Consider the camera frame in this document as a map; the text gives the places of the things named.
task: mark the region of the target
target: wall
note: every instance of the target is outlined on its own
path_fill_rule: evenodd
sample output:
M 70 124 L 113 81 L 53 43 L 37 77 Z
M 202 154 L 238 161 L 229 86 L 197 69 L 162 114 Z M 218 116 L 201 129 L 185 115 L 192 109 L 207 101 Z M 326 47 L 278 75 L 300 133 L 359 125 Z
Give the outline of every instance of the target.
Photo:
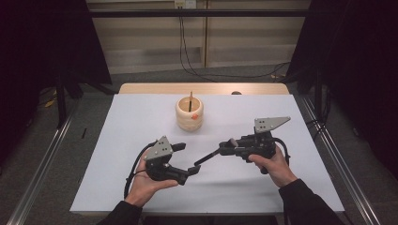
M 174 1 L 87 0 L 90 9 L 171 9 Z M 197 8 L 306 9 L 310 0 L 197 0 Z M 111 74 L 180 69 L 179 18 L 93 19 Z M 194 68 L 290 61 L 304 18 L 183 18 Z

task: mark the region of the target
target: black curtain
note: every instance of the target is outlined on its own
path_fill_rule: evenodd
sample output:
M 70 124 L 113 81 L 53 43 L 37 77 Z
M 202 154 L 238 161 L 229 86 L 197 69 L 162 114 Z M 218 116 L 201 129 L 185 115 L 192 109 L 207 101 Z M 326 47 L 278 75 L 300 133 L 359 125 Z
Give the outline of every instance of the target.
M 375 156 L 398 177 L 396 1 L 313 0 L 311 6 L 341 13 L 332 20 L 306 19 L 287 76 L 295 77 L 305 92 L 315 78 L 300 69 L 319 67 L 323 82 Z
M 85 0 L 2 0 L 0 32 L 2 162 L 33 117 L 41 89 L 58 78 L 72 91 L 111 78 Z

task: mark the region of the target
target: white paper sheet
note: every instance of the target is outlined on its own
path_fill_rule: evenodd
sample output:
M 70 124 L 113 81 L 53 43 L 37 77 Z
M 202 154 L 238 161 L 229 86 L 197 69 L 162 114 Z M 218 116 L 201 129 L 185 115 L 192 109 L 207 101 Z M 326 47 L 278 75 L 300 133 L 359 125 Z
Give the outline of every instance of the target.
M 112 211 L 123 200 L 132 164 L 148 143 L 166 135 L 186 143 L 173 154 L 174 167 L 187 170 L 220 142 L 253 134 L 254 118 L 290 116 L 272 131 L 287 145 L 290 167 L 334 211 L 344 211 L 293 96 L 197 95 L 205 105 L 204 124 L 194 132 L 176 124 L 182 95 L 117 95 L 99 135 L 71 212 Z M 202 164 L 185 186 L 158 191 L 144 212 L 160 215 L 269 214 L 283 211 L 278 188 L 268 175 L 240 157 L 216 156 Z

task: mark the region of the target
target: sleeve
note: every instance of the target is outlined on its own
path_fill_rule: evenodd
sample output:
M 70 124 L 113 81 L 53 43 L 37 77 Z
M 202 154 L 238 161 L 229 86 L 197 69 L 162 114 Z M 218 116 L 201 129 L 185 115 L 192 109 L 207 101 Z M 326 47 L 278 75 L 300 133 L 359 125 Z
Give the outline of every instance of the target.
M 98 225 L 137 225 L 142 211 L 143 208 L 120 201 L 114 211 L 99 222 Z
M 292 225 L 343 224 L 331 208 L 300 179 L 279 189 Z

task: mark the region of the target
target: wooden cup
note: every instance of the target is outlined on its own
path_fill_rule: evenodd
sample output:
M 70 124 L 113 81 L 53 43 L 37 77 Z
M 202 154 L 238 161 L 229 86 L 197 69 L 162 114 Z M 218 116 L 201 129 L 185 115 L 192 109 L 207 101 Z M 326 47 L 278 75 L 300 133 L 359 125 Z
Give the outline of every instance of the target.
M 176 103 L 176 122 L 178 126 L 187 131 L 194 131 L 203 123 L 203 102 L 196 97 L 192 98 L 191 111 L 190 97 L 184 97 Z

